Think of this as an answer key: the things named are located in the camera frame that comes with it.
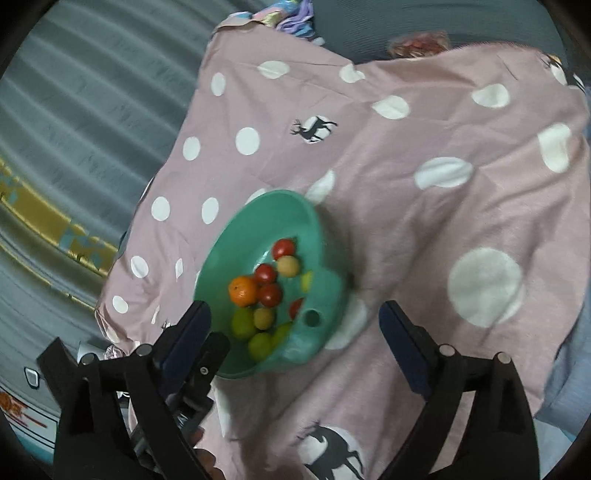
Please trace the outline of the person left hand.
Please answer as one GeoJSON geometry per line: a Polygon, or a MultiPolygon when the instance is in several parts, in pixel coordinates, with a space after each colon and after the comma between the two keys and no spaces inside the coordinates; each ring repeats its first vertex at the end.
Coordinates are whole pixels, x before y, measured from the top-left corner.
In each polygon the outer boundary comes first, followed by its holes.
{"type": "Polygon", "coordinates": [[[199,461],[200,465],[204,467],[205,471],[209,476],[211,476],[212,480],[225,480],[223,472],[216,466],[215,456],[211,452],[199,447],[199,442],[203,437],[204,429],[197,427],[197,430],[194,431],[190,440],[193,453],[195,456],[197,456],[197,460],[199,461]]]}

